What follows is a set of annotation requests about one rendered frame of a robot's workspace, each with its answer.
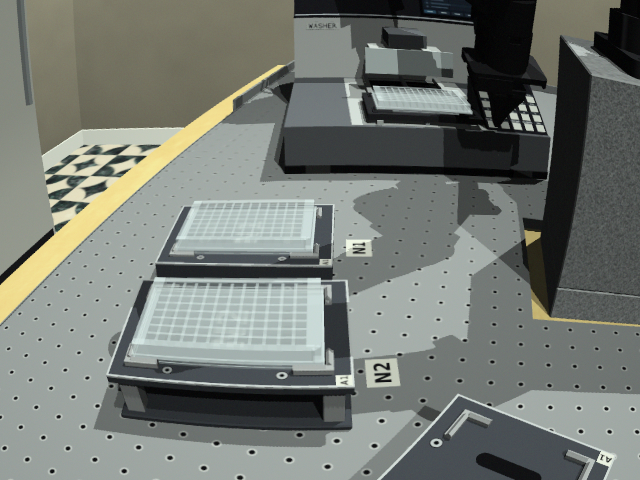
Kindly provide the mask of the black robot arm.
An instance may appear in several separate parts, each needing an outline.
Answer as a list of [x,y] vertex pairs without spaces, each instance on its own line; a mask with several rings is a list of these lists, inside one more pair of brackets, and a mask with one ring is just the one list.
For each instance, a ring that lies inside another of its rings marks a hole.
[[[484,60],[487,23],[496,32],[510,35],[512,41],[531,34],[533,37],[537,0],[465,1],[471,4],[476,34],[474,48],[480,60]],[[610,8],[608,33],[595,31],[594,47],[628,75],[640,80],[640,0],[621,0],[620,8]]]

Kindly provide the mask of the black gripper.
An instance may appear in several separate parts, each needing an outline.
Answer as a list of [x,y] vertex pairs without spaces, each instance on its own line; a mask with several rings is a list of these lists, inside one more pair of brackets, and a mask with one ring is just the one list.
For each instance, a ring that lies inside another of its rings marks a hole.
[[500,127],[506,117],[525,100],[526,89],[523,84],[546,89],[546,76],[534,57],[529,56],[531,36],[512,41],[510,35],[496,32],[487,23],[484,60],[480,60],[475,48],[462,48],[461,57],[469,67],[473,89],[488,93],[495,127]]

